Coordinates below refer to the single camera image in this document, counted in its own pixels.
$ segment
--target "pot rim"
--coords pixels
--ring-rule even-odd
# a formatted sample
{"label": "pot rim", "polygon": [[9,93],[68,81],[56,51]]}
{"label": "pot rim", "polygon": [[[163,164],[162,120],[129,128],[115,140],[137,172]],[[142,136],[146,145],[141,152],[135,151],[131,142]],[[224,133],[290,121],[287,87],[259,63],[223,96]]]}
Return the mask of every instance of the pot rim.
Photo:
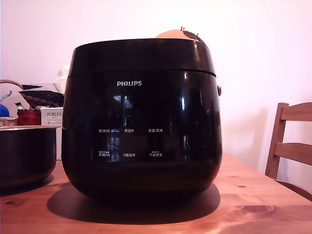
{"label": "pot rim", "polygon": [[2,126],[1,131],[17,131],[17,130],[29,130],[29,129],[56,129],[61,128],[61,126],[51,126],[51,125],[23,125],[23,126]]}

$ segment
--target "jar lid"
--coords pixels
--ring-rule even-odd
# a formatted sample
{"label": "jar lid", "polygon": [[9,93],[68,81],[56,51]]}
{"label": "jar lid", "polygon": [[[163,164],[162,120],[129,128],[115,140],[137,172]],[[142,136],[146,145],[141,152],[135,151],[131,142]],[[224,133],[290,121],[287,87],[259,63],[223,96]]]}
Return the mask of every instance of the jar lid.
{"label": "jar lid", "polygon": [[215,76],[209,48],[188,39],[125,39],[94,42],[73,52],[68,77],[117,71],[181,70]]}

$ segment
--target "wooden table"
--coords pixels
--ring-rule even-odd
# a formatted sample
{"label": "wooden table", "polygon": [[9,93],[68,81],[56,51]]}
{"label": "wooden table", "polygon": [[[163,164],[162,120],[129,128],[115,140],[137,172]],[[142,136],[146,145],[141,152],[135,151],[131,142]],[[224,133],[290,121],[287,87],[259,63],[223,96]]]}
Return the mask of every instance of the wooden table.
{"label": "wooden table", "polygon": [[214,184],[180,206],[99,205],[73,188],[61,161],[53,177],[44,187],[1,198],[1,234],[312,233],[312,202],[229,155]]}

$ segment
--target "black pot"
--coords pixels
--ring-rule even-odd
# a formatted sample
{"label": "black pot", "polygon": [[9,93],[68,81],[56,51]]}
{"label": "black pot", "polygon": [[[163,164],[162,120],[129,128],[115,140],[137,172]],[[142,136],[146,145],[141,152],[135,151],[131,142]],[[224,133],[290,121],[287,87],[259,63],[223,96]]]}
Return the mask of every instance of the black pot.
{"label": "black pot", "polygon": [[177,200],[207,189],[222,157],[207,46],[186,39],[104,41],[75,49],[62,161],[98,199]]}
{"label": "black pot", "polygon": [[56,128],[1,127],[0,162],[0,191],[44,180],[56,164]]}

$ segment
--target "orange ball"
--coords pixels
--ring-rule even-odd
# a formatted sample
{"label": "orange ball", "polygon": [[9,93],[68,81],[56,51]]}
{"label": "orange ball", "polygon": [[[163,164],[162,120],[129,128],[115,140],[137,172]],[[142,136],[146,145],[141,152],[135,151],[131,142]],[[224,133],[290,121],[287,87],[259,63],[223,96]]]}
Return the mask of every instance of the orange ball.
{"label": "orange ball", "polygon": [[199,41],[199,42],[205,44],[204,41],[199,38],[199,36],[197,36],[194,33],[189,32],[189,31],[185,31],[185,30],[170,30],[170,31],[159,34],[156,38],[188,39],[188,40]]}

